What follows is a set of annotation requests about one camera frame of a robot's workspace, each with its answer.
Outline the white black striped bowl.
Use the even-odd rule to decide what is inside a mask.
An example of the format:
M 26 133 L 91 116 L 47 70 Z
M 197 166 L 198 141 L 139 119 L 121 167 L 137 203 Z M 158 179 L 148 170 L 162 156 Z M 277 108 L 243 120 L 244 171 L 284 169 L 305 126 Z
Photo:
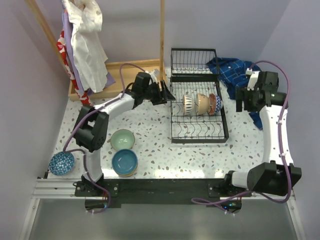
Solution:
M 189 115 L 194 109 L 194 100 L 190 95 L 183 95 L 183 114 Z

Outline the red blue patterned bowl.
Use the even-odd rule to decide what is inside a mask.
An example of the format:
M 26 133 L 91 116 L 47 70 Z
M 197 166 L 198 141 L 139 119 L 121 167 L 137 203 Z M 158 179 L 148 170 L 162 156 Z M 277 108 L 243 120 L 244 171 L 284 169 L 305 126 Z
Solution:
M 217 114 L 223 107 L 223 101 L 222 99 L 213 93 L 209 94 L 209 109 L 207 111 L 207 113 L 212 116 Z

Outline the black wire dish rack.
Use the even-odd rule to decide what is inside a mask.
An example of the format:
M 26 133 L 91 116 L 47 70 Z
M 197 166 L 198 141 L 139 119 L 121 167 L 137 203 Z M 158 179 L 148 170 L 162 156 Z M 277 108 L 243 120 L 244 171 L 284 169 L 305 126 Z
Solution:
M 175 100 L 170 104 L 171 141 L 175 144 L 222 144 L 229 139 L 224 107 L 214 115 L 196 114 L 196 95 L 218 95 L 221 99 L 219 72 L 212 73 L 207 62 L 218 56 L 210 48 L 178 48 L 170 51 L 169 89 Z M 194 108 L 184 115 L 183 96 L 193 98 Z

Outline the cream beige bowl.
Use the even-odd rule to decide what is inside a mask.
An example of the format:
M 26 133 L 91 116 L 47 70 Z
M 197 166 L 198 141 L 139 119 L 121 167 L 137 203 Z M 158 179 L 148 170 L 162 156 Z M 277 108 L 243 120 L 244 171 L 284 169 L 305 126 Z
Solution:
M 197 115 L 205 114 L 210 108 L 210 100 L 209 98 L 202 94 L 198 93 L 195 97 L 195 112 Z

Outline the light green bowl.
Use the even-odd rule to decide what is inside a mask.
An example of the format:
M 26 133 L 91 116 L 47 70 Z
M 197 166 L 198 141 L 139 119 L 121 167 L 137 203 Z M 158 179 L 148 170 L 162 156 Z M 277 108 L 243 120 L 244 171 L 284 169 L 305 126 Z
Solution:
M 119 129 L 114 132 L 110 138 L 110 144 L 116 151 L 122 149 L 131 149 L 135 144 L 135 136 L 128 129 Z

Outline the teal blue bowl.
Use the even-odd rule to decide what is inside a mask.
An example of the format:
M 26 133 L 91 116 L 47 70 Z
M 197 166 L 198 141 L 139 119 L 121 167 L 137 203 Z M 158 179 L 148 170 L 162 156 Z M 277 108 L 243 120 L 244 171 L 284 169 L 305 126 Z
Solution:
M 138 157 L 131 149 L 121 149 L 112 157 L 111 165 L 115 172 L 128 174 L 138 168 Z

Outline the yellow rimmed bowl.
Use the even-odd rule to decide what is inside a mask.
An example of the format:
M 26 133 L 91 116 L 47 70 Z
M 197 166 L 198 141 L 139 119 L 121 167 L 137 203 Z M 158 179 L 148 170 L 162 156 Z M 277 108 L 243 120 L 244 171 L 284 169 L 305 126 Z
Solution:
M 120 173 L 118 171 L 115 171 L 115 172 L 117 173 L 118 176 L 126 178 L 126 177 L 132 176 L 136 171 L 137 171 L 137 167 L 135 169 L 133 169 L 131 172 L 126 173 L 126 174 Z

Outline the blue triangle patterned bowl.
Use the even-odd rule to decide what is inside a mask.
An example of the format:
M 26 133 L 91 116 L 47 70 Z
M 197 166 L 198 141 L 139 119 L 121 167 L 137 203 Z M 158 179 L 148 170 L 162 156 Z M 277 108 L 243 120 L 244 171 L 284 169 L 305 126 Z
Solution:
M 56 176 L 63 176 L 69 173 L 75 164 L 75 158 L 72 153 L 58 152 L 51 158 L 48 169 Z

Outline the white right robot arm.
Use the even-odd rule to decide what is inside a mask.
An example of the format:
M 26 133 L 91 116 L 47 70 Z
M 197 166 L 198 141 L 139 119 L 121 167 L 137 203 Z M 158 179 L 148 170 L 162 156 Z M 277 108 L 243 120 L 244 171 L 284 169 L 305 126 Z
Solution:
M 241 189 L 286 196 L 301 179 L 302 170 L 294 165 L 287 134 L 287 93 L 280 92 L 278 73 L 246 70 L 248 85 L 236 89 L 236 111 L 259 114 L 263 131 L 262 162 L 248 171 L 229 171 L 223 192 L 230 197 Z

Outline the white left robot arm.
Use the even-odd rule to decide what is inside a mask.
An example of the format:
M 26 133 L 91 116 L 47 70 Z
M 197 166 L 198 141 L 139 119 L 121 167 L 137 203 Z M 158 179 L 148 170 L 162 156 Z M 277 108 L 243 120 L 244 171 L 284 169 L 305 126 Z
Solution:
M 134 82 L 130 83 L 117 97 L 96 106 L 82 106 L 73 137 L 84 151 L 84 173 L 81 180 L 87 182 L 86 191 L 92 196 L 99 196 L 104 190 L 101 167 L 101 148 L 107 137 L 109 121 L 133 110 L 149 100 L 155 105 L 162 105 L 176 98 L 170 93 L 164 80 L 157 83 L 147 72 L 138 72 Z

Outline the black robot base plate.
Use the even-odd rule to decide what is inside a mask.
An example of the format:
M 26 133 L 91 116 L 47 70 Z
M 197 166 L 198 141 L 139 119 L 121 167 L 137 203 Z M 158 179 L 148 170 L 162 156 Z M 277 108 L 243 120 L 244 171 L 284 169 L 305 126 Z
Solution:
M 74 195 L 85 197 L 85 208 L 120 208 L 122 205 L 191 205 L 192 198 L 218 201 L 245 192 L 222 178 L 101 179 L 97 183 L 108 193 L 82 179 L 74 182 Z

